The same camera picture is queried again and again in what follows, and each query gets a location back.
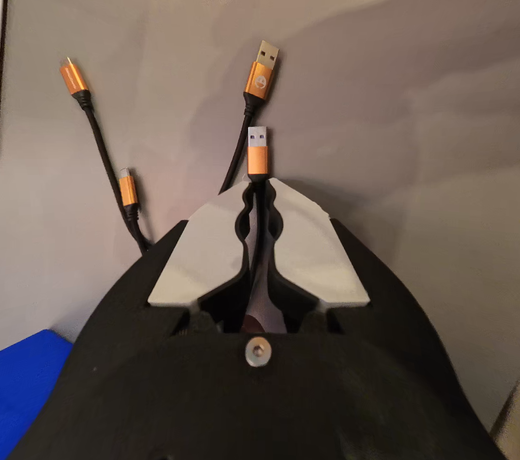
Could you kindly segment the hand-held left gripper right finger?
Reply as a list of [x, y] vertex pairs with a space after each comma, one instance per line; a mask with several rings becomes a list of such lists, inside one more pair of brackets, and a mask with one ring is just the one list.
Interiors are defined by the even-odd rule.
[[282, 228], [274, 236], [274, 269], [319, 308], [364, 307], [369, 295], [341, 244], [329, 214], [317, 203], [272, 178], [273, 206]]

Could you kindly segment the blue plastic bin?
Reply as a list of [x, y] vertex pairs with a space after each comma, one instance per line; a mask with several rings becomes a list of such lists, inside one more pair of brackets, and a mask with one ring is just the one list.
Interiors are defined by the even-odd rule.
[[1, 459], [6, 459], [49, 398], [72, 344], [42, 330], [1, 350]]

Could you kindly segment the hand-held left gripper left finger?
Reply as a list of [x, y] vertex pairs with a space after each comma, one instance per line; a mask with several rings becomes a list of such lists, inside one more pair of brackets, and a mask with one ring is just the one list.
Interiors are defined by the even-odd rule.
[[249, 182], [240, 182], [202, 205], [188, 219], [148, 303], [189, 307], [237, 276], [244, 256], [236, 222]]

